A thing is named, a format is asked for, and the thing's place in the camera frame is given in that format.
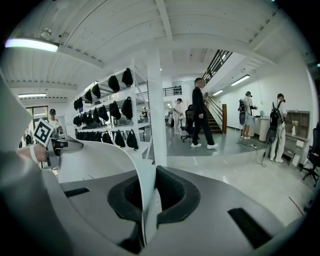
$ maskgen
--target black office chair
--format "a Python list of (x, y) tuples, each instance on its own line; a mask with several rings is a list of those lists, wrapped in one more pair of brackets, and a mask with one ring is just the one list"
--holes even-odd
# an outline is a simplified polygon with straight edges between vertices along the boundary
[(181, 130), (186, 131), (186, 136), (181, 136), (182, 142), (186, 139), (192, 139), (194, 134), (194, 106), (191, 104), (185, 111), (185, 126), (181, 125)]
[(305, 180), (307, 176), (312, 175), (315, 181), (315, 184), (314, 184), (314, 187), (315, 187), (319, 179), (319, 175), (315, 171), (318, 171), (317, 167), (320, 167), (320, 122), (318, 122), (316, 125), (316, 128), (313, 129), (313, 143), (312, 143), (312, 146), (309, 146), (309, 152), (308, 152), (307, 158), (312, 164), (312, 168), (302, 167), (300, 169), (300, 172), (302, 170), (308, 171), (308, 173), (303, 177), (302, 180)]

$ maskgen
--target ceiling light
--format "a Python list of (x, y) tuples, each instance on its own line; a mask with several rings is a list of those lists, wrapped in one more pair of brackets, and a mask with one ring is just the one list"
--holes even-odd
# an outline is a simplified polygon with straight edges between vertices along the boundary
[(19, 98), (30, 98), (30, 97), (46, 97), (45, 93), (30, 93), (30, 94), (18, 94)]
[(42, 114), (33, 114), (33, 116), (42, 116), (42, 115), (46, 115), (46, 113), (42, 113)]
[(239, 80), (233, 82), (233, 83), (231, 84), (231, 86), (235, 86), (235, 85), (241, 83), (242, 81), (248, 79), (249, 77), (250, 77), (250, 75), (247, 74), (247, 75), (245, 75), (244, 77), (240, 78)]
[(10, 38), (5, 42), (4, 45), (6, 48), (8, 47), (25, 47), (25, 48), (33, 48), (40, 49), (49, 52), (56, 52), (58, 50), (58, 43), (41, 40), (38, 38)]
[(216, 96), (216, 95), (222, 93), (223, 91), (224, 91), (224, 90), (219, 90), (219, 91), (217, 91), (215, 94), (213, 94), (212, 96)]

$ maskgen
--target metal shelving rack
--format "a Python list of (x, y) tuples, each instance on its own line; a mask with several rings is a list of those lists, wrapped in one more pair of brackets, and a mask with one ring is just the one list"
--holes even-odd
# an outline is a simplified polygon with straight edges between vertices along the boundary
[[(125, 148), (123, 148), (124, 151), (126, 151), (128, 154), (136, 156), (136, 157), (141, 157), (142, 158), (142, 153), (145, 152), (147, 150), (146, 153), (146, 159), (148, 159), (149, 156), (149, 152), (150, 152), (150, 148), (152, 145), (152, 135), (150, 136), (150, 141), (149, 142), (144, 142), (144, 141), (140, 141), (140, 134), (139, 134), (139, 129), (143, 128), (143, 127), (147, 127), (147, 126), (151, 126), (150, 122), (147, 123), (138, 123), (138, 118), (139, 115), (137, 113), (137, 105), (145, 105), (147, 108), (149, 108), (149, 103), (145, 100), (145, 98), (142, 96), (141, 98), (137, 98), (136, 96), (136, 88), (138, 89), (138, 91), (141, 93), (141, 89), (139, 87), (139, 84), (137, 83), (136, 80), (136, 67), (135, 67), (135, 62), (134, 59), (131, 60), (131, 64), (129, 66), (131, 73), (132, 73), (132, 78), (133, 78), (133, 84), (130, 87), (123, 87), (122, 89), (120, 89), (118, 92), (116, 93), (112, 93), (111, 91), (108, 91), (109, 94), (102, 96), (99, 101), (102, 101), (100, 104), (95, 105), (93, 103), (93, 106), (84, 111), (84, 112), (89, 112), (89, 111), (93, 111), (95, 108), (100, 108), (103, 105), (106, 107), (107, 111), (109, 110), (109, 104), (113, 103), (114, 101), (117, 102), (118, 107), (121, 108), (123, 102), (125, 101), (125, 99), (127, 99), (127, 97), (131, 98), (131, 103), (132, 103), (132, 124), (126, 124), (126, 125), (109, 125), (109, 126), (105, 126), (105, 127), (100, 127), (100, 128), (94, 128), (94, 129), (79, 129), (77, 126), (75, 126), (75, 129), (77, 129), (78, 133), (86, 133), (86, 132), (116, 132), (116, 131), (131, 131), (133, 130), (136, 140), (137, 140), (137, 144), (139, 149), (137, 151), (133, 150), (132, 148), (129, 148), (128, 146), (126, 146)], [(92, 83), (91, 86), (87, 87), (84, 91), (82, 91), (77, 97), (76, 99), (83, 97), (85, 95), (85, 93), (91, 89), (93, 86), (95, 86), (96, 84), (99, 85), (101, 83), (105, 83), (108, 82), (109, 78), (113, 75), (119, 75), (122, 74), (126, 69), (122, 69), (120, 71), (118, 71), (117, 73), (111, 74), (108, 77), (100, 80), (100, 81), (96, 81), (94, 83)]]

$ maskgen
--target staircase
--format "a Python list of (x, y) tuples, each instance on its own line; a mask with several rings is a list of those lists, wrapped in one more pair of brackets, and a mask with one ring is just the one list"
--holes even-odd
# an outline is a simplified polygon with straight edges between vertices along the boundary
[(222, 130), (220, 129), (220, 127), (217, 124), (216, 120), (214, 119), (214, 117), (210, 113), (209, 109), (206, 106), (204, 106), (204, 107), (205, 107), (206, 115), (208, 117), (208, 124), (209, 124), (210, 131), (213, 134), (222, 134)]

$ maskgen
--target white t-shirt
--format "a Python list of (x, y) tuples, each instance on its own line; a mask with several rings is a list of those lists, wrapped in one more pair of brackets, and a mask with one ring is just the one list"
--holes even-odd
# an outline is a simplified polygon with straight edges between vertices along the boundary
[(173, 109), (175, 109), (176, 111), (174, 111), (174, 115), (176, 116), (176, 115), (180, 115), (179, 113), (181, 113), (181, 107), (180, 107), (180, 104), (178, 104), (177, 102), (174, 104), (174, 107), (173, 107)]
[(252, 103), (252, 98), (251, 97), (248, 97), (248, 96), (245, 96), (243, 98), (243, 101), (244, 101), (244, 105), (245, 105), (245, 110), (246, 112), (249, 114), (249, 115), (252, 115), (252, 111), (250, 109), (250, 106), (253, 106), (253, 103)]
[[(277, 99), (276, 101), (273, 102), (274, 106), (271, 106), (271, 110), (275, 108), (277, 108), (278, 104), (279, 104), (280, 100)], [(281, 102), (280, 106), (279, 106), (279, 112), (281, 114), (281, 119), (284, 119), (284, 114), (287, 114), (287, 110), (286, 110), (286, 103)]]

